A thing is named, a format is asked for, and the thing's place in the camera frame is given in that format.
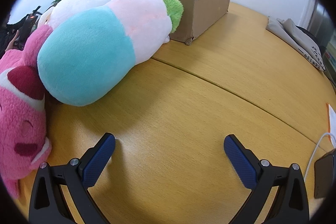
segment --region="teal plush fabric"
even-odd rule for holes
[[[91,104],[112,89],[135,65],[132,41],[107,7],[93,8],[63,22],[37,58],[40,78],[57,100]]]

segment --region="open cardboard box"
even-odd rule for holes
[[[181,22],[170,38],[190,45],[226,12],[230,0],[180,0],[184,7]]]

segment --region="teal and pink plush toy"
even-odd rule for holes
[[[37,58],[41,81],[65,104],[91,104],[168,42],[182,13],[178,0],[110,0],[78,12],[43,44]]]

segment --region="green fuzzy plush part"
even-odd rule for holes
[[[183,13],[183,5],[179,0],[163,0],[167,7],[167,14],[171,19],[173,25],[171,32],[175,32],[180,24],[180,20]]]

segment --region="pink plush toy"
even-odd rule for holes
[[[19,196],[18,180],[37,169],[51,150],[37,54],[52,31],[43,25],[23,51],[9,50],[0,59],[0,175],[13,198]]]

